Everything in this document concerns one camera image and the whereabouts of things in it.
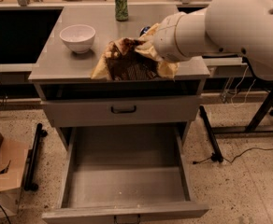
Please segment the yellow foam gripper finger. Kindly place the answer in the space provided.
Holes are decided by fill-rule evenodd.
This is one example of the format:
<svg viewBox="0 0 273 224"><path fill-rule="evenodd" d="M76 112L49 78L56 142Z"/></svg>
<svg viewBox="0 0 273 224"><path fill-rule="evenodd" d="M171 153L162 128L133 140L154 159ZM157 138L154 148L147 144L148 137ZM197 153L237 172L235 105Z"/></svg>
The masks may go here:
<svg viewBox="0 0 273 224"><path fill-rule="evenodd" d="M159 23L155 23L147 32L138 38L140 45L135 48L135 52L157 62L157 74L160 77L174 78L180 64L167 62L157 53L153 46L153 36L157 32L159 26Z"/></svg>

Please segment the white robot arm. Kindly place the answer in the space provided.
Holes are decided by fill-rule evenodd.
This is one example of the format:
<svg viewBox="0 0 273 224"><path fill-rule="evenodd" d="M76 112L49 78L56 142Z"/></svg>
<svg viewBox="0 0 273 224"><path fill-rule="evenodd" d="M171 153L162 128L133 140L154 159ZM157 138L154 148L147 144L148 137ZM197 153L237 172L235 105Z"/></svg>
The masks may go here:
<svg viewBox="0 0 273 224"><path fill-rule="evenodd" d="M140 42L136 52L158 62L237 54L254 75L273 80L273 0L212 0L196 12L167 16Z"/></svg>

